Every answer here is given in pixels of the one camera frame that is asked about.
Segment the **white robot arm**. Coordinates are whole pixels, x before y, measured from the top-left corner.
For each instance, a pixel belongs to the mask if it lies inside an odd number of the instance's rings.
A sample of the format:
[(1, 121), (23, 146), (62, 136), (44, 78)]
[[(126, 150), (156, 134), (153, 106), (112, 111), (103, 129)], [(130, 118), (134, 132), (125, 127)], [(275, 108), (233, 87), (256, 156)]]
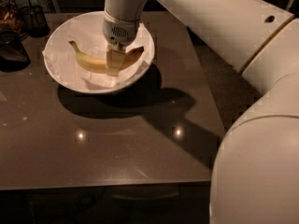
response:
[[(105, 0), (104, 31), (132, 43), (147, 0)], [(298, 20), (263, 0), (156, 0), (235, 70), (244, 106), (213, 165), (210, 224), (299, 224)]]

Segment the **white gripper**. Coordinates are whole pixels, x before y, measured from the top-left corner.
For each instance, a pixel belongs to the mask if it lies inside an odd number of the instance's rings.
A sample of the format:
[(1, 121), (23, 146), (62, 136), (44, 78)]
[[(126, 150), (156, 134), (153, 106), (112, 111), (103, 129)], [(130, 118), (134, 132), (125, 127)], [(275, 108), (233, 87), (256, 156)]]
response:
[(126, 54), (123, 52), (136, 38), (140, 19), (125, 21), (112, 17), (104, 11), (103, 35), (107, 41), (107, 74), (116, 77)]

